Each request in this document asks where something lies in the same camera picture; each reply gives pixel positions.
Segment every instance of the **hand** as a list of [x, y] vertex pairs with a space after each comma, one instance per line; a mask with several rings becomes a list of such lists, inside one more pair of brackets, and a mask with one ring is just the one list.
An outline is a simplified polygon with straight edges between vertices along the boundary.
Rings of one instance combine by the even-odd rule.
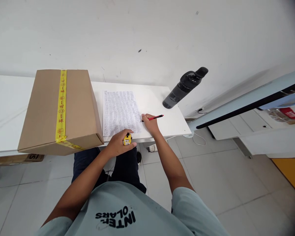
[[150, 114], [142, 114], [142, 120], [144, 121], [144, 125], [147, 128], [147, 130], [150, 132], [152, 136], [160, 133], [160, 130], [157, 125], [157, 119], [148, 120], [150, 117], [155, 117]]
[[114, 156], [121, 155], [127, 151], [133, 149], [137, 143], [131, 143], [130, 145], [124, 145], [123, 140], [127, 133], [133, 133], [130, 129], [124, 129], [119, 133], [115, 134], [111, 140], [109, 141], [107, 147], [103, 150], [103, 152], [109, 157], [112, 158]]

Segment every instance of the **cardboard box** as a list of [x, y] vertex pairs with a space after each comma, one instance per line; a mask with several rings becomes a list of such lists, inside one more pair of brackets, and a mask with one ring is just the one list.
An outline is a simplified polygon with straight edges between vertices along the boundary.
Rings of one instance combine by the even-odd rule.
[[16, 165], [21, 163], [40, 162], [44, 159], [44, 155], [28, 154], [0, 157], [0, 166]]
[[[65, 156], [81, 149], [56, 143], [56, 125], [66, 125], [66, 140], [82, 149], [104, 144], [96, 99], [87, 70], [67, 70], [66, 95], [61, 70], [38, 70], [18, 146], [19, 152]], [[58, 119], [66, 101], [65, 120]]]

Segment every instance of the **dark pants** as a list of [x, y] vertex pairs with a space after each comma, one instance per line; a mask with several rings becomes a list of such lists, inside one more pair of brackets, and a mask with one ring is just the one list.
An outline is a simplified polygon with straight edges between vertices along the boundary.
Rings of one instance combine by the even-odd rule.
[[[73, 178], [72, 182], [91, 164], [91, 162], [100, 153], [98, 147], [77, 152], [74, 154], [74, 166], [73, 166]], [[146, 193], [147, 189], [142, 183], [138, 174], [138, 162], [137, 162], [137, 147], [127, 151], [116, 158], [115, 169], [111, 175], [102, 170], [94, 188], [100, 186], [102, 183], [107, 181], [122, 181], [129, 183], [142, 192]]]

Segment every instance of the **packing tape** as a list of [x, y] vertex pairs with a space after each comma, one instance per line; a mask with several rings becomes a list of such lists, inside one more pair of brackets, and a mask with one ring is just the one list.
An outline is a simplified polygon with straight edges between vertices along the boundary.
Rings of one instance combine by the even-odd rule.
[[78, 145], [66, 140], [66, 98], [67, 98], [67, 70], [61, 70], [58, 96], [58, 112], [56, 125], [56, 143], [74, 149], [83, 150]]

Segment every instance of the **pen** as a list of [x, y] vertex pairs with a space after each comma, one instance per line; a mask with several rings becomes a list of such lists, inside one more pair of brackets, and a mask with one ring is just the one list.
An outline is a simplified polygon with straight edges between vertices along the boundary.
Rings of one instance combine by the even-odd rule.
[[160, 118], [160, 117], [163, 117], [164, 115], [159, 115], [159, 116], [155, 116], [155, 117], [150, 117], [150, 118], [148, 118], [148, 120], [154, 120], [154, 119], [156, 119], [156, 118]]

